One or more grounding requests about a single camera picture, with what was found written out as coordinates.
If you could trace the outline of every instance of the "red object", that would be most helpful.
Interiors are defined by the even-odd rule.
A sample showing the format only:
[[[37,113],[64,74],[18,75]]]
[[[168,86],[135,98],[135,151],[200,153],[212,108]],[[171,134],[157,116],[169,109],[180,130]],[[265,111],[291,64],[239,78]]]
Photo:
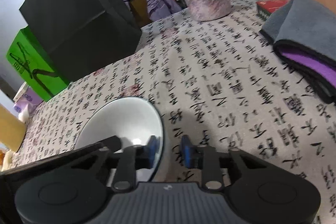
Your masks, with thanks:
[[[289,0],[266,0],[257,1],[258,15],[266,20],[277,9],[288,3]]]

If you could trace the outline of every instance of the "green box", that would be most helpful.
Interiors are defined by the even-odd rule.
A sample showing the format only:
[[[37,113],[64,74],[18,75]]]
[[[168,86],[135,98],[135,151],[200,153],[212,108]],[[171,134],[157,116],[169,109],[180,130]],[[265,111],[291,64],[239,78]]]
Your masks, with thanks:
[[[29,26],[18,32],[6,58],[44,101],[50,100],[69,84],[68,80],[56,72]]]

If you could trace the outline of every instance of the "yellow container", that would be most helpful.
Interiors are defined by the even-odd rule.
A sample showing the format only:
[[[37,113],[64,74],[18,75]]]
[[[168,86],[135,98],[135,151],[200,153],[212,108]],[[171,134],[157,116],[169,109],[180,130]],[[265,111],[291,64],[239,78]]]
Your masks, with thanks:
[[[17,152],[26,133],[26,125],[0,104],[0,142]]]

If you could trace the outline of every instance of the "black paper bag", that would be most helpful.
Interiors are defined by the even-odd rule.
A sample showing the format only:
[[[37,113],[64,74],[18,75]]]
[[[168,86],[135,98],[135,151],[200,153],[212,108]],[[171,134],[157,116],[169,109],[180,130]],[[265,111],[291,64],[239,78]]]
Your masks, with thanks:
[[[20,12],[71,81],[133,54],[142,33],[123,0],[25,0]]]

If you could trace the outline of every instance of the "tablecloth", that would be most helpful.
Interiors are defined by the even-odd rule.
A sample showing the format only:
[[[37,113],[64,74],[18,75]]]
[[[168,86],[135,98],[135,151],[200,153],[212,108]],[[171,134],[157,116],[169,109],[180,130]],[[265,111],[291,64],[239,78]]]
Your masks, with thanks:
[[[230,15],[211,22],[194,21],[186,9],[147,25],[134,55],[39,105],[12,167],[73,149],[98,109],[139,96],[160,111],[170,139],[162,180],[199,179],[181,165],[178,144],[188,134],[194,144],[238,147],[309,180],[322,197],[315,223],[335,223],[335,106],[273,54],[258,34],[255,0],[231,3]]]

